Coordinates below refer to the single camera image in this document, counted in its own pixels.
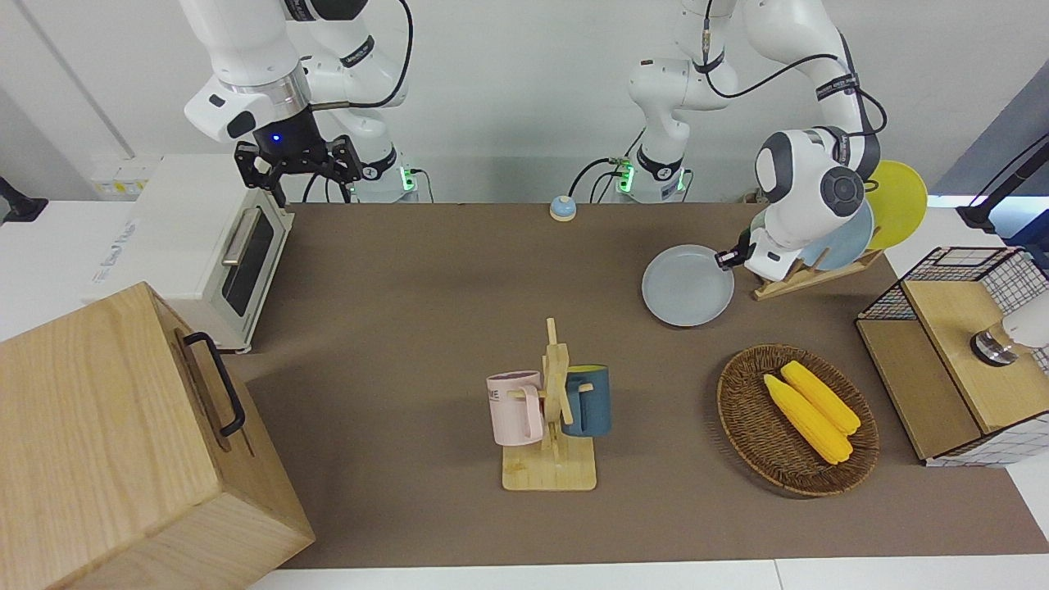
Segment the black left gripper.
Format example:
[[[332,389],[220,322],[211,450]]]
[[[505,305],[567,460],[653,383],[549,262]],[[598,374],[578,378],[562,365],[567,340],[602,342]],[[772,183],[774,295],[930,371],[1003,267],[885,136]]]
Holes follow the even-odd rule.
[[[734,268],[749,261],[753,255],[754,243],[751,230],[746,229],[738,234],[738,249],[724,250],[715,255],[715,262],[722,270]]]

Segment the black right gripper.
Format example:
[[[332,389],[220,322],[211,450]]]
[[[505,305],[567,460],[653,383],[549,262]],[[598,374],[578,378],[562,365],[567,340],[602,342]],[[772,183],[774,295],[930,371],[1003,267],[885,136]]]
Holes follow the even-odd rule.
[[[260,127],[254,139],[258,146],[247,141],[236,143],[236,166],[248,189],[266,191],[278,207],[286,206],[281,187],[286,168],[315,169],[322,178],[339,184],[362,180],[363,165],[352,139],[339,135],[326,142],[311,106],[288,119]]]

